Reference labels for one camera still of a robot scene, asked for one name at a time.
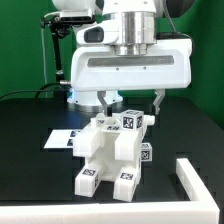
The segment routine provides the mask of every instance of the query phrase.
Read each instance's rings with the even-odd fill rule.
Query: black cable
[[[68,89],[54,89],[54,90],[20,90],[20,91],[14,91],[14,92],[10,92],[10,93],[7,93],[3,96],[0,97],[0,101],[2,99],[4,99],[5,97],[7,96],[10,96],[10,95],[13,95],[13,94],[20,94],[20,93],[49,93],[49,92],[67,92],[69,91]]]
[[[187,34],[184,34],[184,33],[181,33],[181,32],[178,32],[173,24],[173,21],[170,17],[170,14],[169,14],[169,11],[168,11],[168,8],[167,8],[167,4],[166,4],[166,1],[167,0],[162,0],[162,3],[163,3],[163,10],[164,10],[164,15],[167,19],[167,22],[172,30],[171,33],[158,33],[157,34],[157,39],[178,39],[178,38],[181,38],[181,37],[186,37],[188,39],[191,40],[191,43],[192,43],[192,53],[194,53],[195,51],[195,43],[194,43],[194,40],[191,36],[187,35]]]
[[[39,90],[45,90],[45,89],[47,89],[48,87],[51,87],[51,86],[60,86],[60,82],[48,83],[48,84],[42,86]],[[40,94],[41,94],[41,92],[37,92],[34,98],[38,98]]]
[[[173,24],[172,19],[170,18],[170,14],[169,14],[169,11],[168,11],[168,8],[167,8],[166,0],[163,0],[163,11],[164,11],[164,15],[167,19],[168,24],[170,25],[170,28],[171,28],[172,32],[176,33],[177,31],[176,31],[176,28]]]

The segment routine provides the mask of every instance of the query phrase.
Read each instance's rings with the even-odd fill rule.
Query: black table
[[[149,113],[150,102],[150,98],[125,98],[122,108],[114,112]],[[93,116],[73,111],[58,100],[1,101],[0,205],[117,203],[112,199],[113,183],[101,183],[93,198],[75,196],[74,178],[84,160],[72,157],[71,150],[43,148],[53,129],[80,129]],[[222,214],[224,132],[210,118],[187,99],[168,97],[145,141],[153,146],[153,162],[142,164],[134,203],[189,200],[175,174],[176,158],[188,158]]]

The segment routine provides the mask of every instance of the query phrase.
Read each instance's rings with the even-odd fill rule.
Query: green backdrop
[[[224,1],[196,0],[181,18],[174,19],[178,31],[190,34],[196,44],[191,57],[192,84],[187,89],[168,90],[169,96],[189,98],[224,128]],[[54,11],[51,0],[7,0],[1,2],[0,95],[44,84],[40,17]],[[159,31],[169,31],[165,19],[157,20]],[[51,34],[45,30],[48,82],[55,81]],[[69,79],[74,35],[60,42],[63,68]],[[123,95],[148,96],[150,91],[128,91]]]

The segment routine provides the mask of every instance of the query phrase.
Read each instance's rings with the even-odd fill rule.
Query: stacked blocks
[[[75,194],[92,197],[101,181],[112,181],[113,198],[131,202],[141,178],[142,138],[153,120],[136,110],[92,118],[73,140],[73,155],[85,157]],[[144,155],[149,156],[151,145],[145,146]]]

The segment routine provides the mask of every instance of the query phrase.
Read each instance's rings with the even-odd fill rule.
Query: white cube
[[[152,146],[149,142],[142,143],[141,145],[141,161],[152,161]]]
[[[126,110],[121,113],[121,128],[123,130],[135,131],[143,126],[144,113],[138,110]]]

